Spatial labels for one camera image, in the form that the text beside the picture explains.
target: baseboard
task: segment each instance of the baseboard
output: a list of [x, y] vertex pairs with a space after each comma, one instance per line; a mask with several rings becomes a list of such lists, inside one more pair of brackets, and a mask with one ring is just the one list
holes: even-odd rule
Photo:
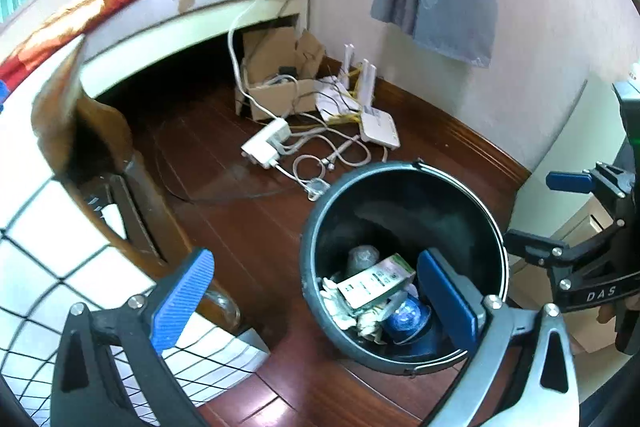
[[[337, 74], [340, 61], [326, 57], [324, 71]], [[436, 146], [465, 165], [475, 165], [499, 186], [518, 190], [531, 172], [506, 152], [457, 118], [383, 78], [376, 79], [376, 107], [394, 119], [420, 121], [420, 131], [429, 134]]]

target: wooden floor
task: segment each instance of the wooden floor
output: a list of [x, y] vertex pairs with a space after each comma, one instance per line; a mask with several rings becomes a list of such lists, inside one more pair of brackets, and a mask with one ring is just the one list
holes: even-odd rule
[[[164, 60], [102, 97], [127, 117], [158, 185], [198, 200], [185, 203], [167, 192], [194, 243], [214, 253], [215, 277], [272, 351], [255, 376], [203, 406], [203, 415], [212, 426], [228, 427], [417, 426], [459, 367], [413, 380], [383, 375], [342, 361], [323, 336], [302, 298], [298, 271], [300, 233], [312, 203], [278, 172], [240, 156], [241, 144], [260, 126], [234, 113], [232, 76], [220, 44], [206, 42]], [[197, 77], [183, 73], [194, 69]], [[449, 172], [478, 194], [501, 227], [507, 224], [514, 189], [492, 176], [482, 158], [439, 143], [427, 117], [392, 100], [378, 105], [396, 119], [402, 142], [390, 158], [420, 157]], [[326, 155], [328, 147], [312, 140], [305, 152]], [[373, 154], [380, 158], [382, 151]], [[338, 167], [329, 181], [342, 172]], [[271, 195], [259, 197], [265, 192]], [[477, 421], [492, 411], [501, 382]]]

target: cardboard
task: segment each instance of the cardboard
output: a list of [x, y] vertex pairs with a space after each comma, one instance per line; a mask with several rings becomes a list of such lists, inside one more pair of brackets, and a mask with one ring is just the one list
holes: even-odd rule
[[[246, 32], [242, 36], [244, 56], [242, 81], [246, 92], [261, 106], [278, 116], [316, 110], [313, 95], [314, 79], [324, 58], [324, 46], [306, 30], [296, 41], [295, 29], [291, 27]], [[278, 74], [282, 66], [294, 66], [298, 70], [298, 95], [296, 84], [283, 82], [265, 86], [264, 82]], [[244, 96], [236, 88], [236, 114], [240, 114]], [[270, 118], [263, 110], [248, 100], [251, 118], [255, 121]]]

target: wooden chair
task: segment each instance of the wooden chair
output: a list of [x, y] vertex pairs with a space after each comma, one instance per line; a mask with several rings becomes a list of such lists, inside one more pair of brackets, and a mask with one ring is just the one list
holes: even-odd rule
[[[33, 103], [31, 123], [38, 145], [56, 177], [84, 215], [108, 241], [152, 279], [171, 273], [193, 249], [161, 192], [133, 148], [124, 116], [82, 89], [82, 43], [54, 72]], [[102, 219], [116, 203], [127, 238]], [[240, 312], [215, 280], [198, 312], [234, 332]]]

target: trash can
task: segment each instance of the trash can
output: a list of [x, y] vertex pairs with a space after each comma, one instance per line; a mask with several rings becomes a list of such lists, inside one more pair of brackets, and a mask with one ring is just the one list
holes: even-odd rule
[[344, 270], [348, 252], [373, 245], [381, 259], [399, 253], [414, 268], [418, 254], [438, 248], [483, 295], [506, 297], [509, 264], [500, 230], [479, 198], [421, 161], [372, 164], [344, 175], [318, 200], [300, 247], [306, 302], [324, 333], [349, 359], [392, 375], [422, 375], [463, 360], [439, 321], [409, 345], [378, 345], [342, 331], [319, 294], [322, 278]]

